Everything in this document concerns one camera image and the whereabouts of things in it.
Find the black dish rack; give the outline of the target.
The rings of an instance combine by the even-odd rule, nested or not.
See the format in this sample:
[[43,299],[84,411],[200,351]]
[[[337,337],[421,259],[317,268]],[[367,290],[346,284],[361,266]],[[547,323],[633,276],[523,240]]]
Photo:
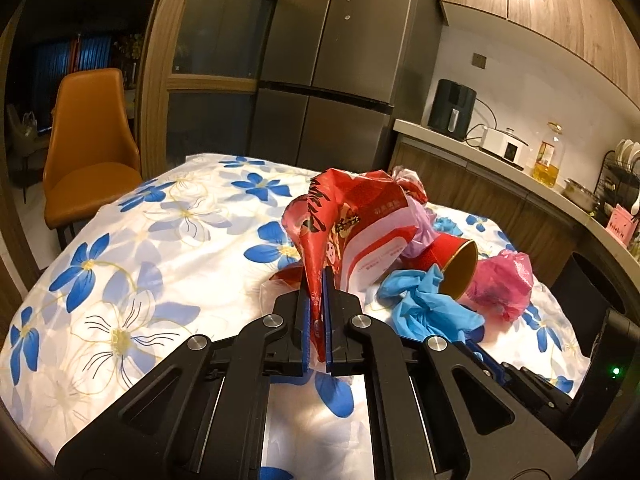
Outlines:
[[601,226],[608,224],[616,206],[632,214],[634,204],[639,203],[638,142],[620,141],[614,150],[603,156],[594,192],[599,201],[594,218]]

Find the orange chair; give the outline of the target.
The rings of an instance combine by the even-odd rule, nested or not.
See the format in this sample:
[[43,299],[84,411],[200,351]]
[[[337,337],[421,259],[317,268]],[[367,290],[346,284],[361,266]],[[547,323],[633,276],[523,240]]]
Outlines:
[[43,170],[43,218],[51,230],[87,220],[142,183],[122,72],[83,70],[63,78]]

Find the red paper cup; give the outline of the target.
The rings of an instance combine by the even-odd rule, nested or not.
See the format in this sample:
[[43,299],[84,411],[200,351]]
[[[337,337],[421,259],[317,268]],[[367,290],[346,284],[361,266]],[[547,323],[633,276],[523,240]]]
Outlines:
[[401,256],[400,260],[405,268],[421,271],[428,271],[436,264],[442,272],[439,292],[458,300],[472,282],[478,249],[474,240],[440,233],[420,255],[414,258]]

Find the wall power socket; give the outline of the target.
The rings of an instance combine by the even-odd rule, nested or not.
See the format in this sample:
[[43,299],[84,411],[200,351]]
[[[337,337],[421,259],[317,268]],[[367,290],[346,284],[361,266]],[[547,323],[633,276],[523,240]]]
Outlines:
[[473,53],[472,55],[472,65],[484,70],[486,68],[487,58],[485,55],[479,53]]

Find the white rice cooker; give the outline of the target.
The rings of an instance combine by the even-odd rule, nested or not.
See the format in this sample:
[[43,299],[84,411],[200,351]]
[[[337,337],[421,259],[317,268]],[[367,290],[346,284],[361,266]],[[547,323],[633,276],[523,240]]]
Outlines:
[[520,169],[528,152],[528,144],[514,136],[511,129],[500,130],[484,127],[480,136],[480,150]]

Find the pink plastic bag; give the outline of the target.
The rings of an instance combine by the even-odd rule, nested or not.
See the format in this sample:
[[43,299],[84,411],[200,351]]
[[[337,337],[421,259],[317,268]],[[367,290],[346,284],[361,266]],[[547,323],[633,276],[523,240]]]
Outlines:
[[534,274],[525,252],[503,250],[477,263],[462,304],[512,323],[530,303]]

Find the floral blue white tablecloth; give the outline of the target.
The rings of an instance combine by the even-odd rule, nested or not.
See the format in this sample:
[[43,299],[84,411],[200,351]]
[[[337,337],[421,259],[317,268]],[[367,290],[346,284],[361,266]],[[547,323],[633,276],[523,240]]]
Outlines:
[[[45,467],[186,338],[234,336],[270,310],[260,286],[300,258],[283,211],[316,174],[194,155],[79,230],[2,340],[1,400]],[[588,356],[537,278],[523,315],[486,330],[480,346],[499,362],[547,379],[586,374]],[[311,363],[271,387],[262,478],[373,479],[363,379]]]

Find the wooden framed glass door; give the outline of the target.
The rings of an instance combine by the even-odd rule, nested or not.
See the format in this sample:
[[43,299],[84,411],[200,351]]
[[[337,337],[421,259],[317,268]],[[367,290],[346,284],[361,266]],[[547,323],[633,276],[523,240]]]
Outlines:
[[155,0],[136,101],[142,172],[243,155],[278,0]]

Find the black air fryer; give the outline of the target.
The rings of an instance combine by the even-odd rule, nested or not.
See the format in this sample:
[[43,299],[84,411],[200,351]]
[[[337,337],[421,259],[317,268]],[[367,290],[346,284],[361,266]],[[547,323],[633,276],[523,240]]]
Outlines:
[[449,79],[439,79],[428,115],[428,128],[463,141],[469,130],[476,91]]

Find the blue disposable glove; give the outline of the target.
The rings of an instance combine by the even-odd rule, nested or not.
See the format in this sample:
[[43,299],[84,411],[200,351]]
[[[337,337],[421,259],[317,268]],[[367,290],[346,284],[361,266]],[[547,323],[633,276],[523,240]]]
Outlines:
[[390,318],[399,336],[416,341],[439,336],[449,342],[484,336],[484,316],[442,294],[443,281],[437,264],[427,271],[396,270],[386,276],[376,299],[393,306]]

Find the purple plastic bag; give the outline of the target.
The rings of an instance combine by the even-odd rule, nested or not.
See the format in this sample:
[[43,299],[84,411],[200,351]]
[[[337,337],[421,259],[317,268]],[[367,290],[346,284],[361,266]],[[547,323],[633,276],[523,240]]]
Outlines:
[[400,254],[402,258],[414,259],[430,248],[439,232],[434,229],[435,214],[431,209],[420,204],[415,198],[408,196],[408,205],[413,214],[416,232],[407,247]]

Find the dark grey refrigerator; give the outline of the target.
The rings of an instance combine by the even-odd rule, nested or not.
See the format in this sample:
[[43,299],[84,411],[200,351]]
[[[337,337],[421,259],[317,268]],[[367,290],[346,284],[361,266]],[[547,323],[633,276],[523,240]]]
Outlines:
[[278,0],[250,155],[318,171],[385,169],[397,119],[420,122],[438,0]]

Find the large red snack bag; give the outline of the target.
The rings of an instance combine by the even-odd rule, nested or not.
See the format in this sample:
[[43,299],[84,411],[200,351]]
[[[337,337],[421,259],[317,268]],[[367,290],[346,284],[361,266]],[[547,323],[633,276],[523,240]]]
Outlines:
[[335,168],[317,174],[281,219],[298,250],[310,293],[310,340],[326,360],[323,272],[334,286],[360,292],[401,257],[416,232],[409,195],[383,170],[364,174]]

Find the wooden lower cabinet counter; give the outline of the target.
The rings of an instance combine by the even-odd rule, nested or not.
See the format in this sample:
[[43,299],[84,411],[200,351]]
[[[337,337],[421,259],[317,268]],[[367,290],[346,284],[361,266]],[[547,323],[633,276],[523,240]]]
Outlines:
[[416,171],[431,202],[495,221],[550,286],[574,252],[617,286],[639,287],[639,263],[603,226],[560,193],[468,144],[397,119],[390,166]]

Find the small red white snack bag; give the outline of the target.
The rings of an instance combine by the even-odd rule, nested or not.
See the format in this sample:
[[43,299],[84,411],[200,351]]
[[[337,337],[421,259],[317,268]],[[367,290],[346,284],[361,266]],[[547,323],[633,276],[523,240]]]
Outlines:
[[395,166],[390,174],[392,179],[419,204],[428,202],[428,195],[418,174],[404,166]]

